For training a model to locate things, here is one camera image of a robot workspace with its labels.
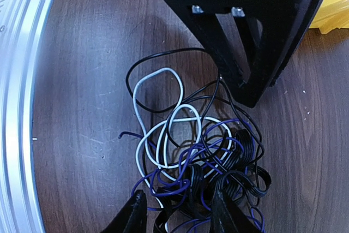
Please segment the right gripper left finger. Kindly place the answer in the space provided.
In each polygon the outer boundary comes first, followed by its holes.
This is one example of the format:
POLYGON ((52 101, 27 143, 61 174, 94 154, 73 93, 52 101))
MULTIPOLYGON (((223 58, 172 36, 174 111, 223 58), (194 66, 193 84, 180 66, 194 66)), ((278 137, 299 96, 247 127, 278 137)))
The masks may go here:
POLYGON ((146 232, 147 198, 143 190, 137 190, 121 208, 112 222, 101 232, 146 232))

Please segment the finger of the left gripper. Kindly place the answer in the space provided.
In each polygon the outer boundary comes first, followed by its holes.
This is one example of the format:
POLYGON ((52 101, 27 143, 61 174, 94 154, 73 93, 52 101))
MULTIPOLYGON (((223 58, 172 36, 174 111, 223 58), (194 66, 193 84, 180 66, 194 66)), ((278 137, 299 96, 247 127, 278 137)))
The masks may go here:
POLYGON ((250 76, 242 86, 232 86, 234 99, 254 107, 268 86, 274 85, 303 39, 322 0, 282 0, 243 9, 236 18, 246 50, 250 76))
POLYGON ((210 53, 223 78, 233 86, 244 85, 242 70, 217 16, 205 12, 199 6, 191 6, 189 9, 190 25, 188 27, 210 53))

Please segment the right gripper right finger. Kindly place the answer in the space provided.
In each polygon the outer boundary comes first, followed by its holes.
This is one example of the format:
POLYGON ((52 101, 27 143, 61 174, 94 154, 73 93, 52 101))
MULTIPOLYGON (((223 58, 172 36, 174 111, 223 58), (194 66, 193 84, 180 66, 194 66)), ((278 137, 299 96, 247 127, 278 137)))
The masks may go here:
POLYGON ((216 190, 211 208, 211 232, 259 232, 223 190, 216 190))

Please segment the yellow bin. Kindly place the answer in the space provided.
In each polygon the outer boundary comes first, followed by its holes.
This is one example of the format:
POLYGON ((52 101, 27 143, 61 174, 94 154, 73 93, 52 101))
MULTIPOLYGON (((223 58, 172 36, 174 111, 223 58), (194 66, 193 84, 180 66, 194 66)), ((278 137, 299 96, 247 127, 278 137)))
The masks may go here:
POLYGON ((309 28, 318 28, 321 34, 348 29, 348 0, 323 0, 309 28))

